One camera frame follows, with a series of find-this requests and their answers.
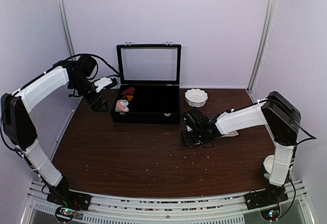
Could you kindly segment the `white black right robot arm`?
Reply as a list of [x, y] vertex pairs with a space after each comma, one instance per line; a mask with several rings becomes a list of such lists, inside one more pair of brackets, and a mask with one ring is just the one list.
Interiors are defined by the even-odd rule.
[[262, 200], [269, 205], [281, 197], [280, 187], [287, 180], [300, 143], [316, 139], [302, 127], [300, 111], [278, 91], [272, 91], [250, 105], [228, 109], [210, 118], [193, 108], [182, 115], [182, 120], [186, 128], [180, 136], [186, 147], [233, 137], [239, 131], [251, 128], [266, 130], [274, 147], [268, 178], [271, 186], [262, 193]]

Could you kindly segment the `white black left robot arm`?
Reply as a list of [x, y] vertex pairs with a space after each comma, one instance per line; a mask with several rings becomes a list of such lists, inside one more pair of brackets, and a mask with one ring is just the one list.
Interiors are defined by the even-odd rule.
[[50, 195], [63, 206], [74, 198], [67, 178], [54, 166], [41, 145], [38, 133], [42, 118], [36, 113], [45, 111], [45, 101], [53, 93], [66, 87], [70, 98], [84, 98], [94, 112], [108, 111], [102, 90], [117, 85], [116, 76], [96, 78], [99, 70], [95, 54], [77, 54], [60, 60], [23, 87], [1, 97], [1, 133], [13, 144], [10, 150], [20, 155], [44, 181]]

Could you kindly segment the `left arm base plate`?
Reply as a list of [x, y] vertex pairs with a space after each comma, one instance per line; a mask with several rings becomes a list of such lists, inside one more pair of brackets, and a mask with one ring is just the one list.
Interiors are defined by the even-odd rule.
[[71, 191], [69, 189], [58, 190], [56, 187], [48, 186], [49, 194], [47, 201], [67, 207], [76, 211], [87, 211], [91, 202], [91, 195]]

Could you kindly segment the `pink mint patterned sock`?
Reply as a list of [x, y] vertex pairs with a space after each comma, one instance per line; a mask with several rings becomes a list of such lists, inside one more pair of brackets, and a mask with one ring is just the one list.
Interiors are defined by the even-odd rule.
[[125, 99], [118, 100], [115, 105], [115, 111], [128, 112], [129, 111], [128, 105], [129, 105], [128, 100]]

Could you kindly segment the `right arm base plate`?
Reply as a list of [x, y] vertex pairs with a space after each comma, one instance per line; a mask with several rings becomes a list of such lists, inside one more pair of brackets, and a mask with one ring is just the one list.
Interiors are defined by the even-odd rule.
[[268, 185], [264, 190], [250, 191], [244, 195], [248, 210], [263, 208], [266, 206], [277, 206], [280, 202], [288, 200], [284, 186], [278, 187]]

